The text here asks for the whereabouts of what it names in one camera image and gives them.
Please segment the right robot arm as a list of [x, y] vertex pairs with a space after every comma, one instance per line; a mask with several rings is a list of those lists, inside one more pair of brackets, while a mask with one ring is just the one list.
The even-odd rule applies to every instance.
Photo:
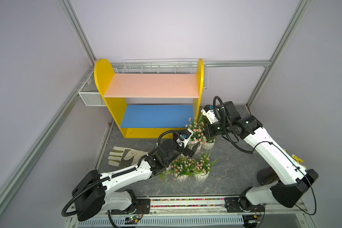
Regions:
[[232, 101], [223, 102], [219, 96], [214, 97], [213, 104], [204, 106], [201, 113], [207, 118], [207, 137], [221, 135], [241, 152], [257, 152], [278, 176], [271, 184], [244, 190], [237, 201], [240, 210], [249, 212], [256, 205], [273, 203], [292, 208], [313, 189], [318, 173], [289, 156], [256, 117], [242, 117]]

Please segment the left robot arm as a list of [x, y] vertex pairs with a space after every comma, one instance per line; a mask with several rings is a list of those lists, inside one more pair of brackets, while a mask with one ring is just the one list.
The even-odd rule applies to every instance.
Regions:
[[96, 169], [88, 172], [72, 191], [72, 199], [64, 206], [61, 215], [76, 215], [78, 221], [85, 221], [103, 210], [136, 211], [138, 199], [134, 192], [120, 192], [119, 189], [160, 175], [181, 154], [192, 157], [200, 145], [196, 141], [189, 149], [187, 145], [192, 139], [189, 129], [169, 130], [158, 137], [156, 148], [141, 156], [136, 164], [109, 173], [99, 173]]

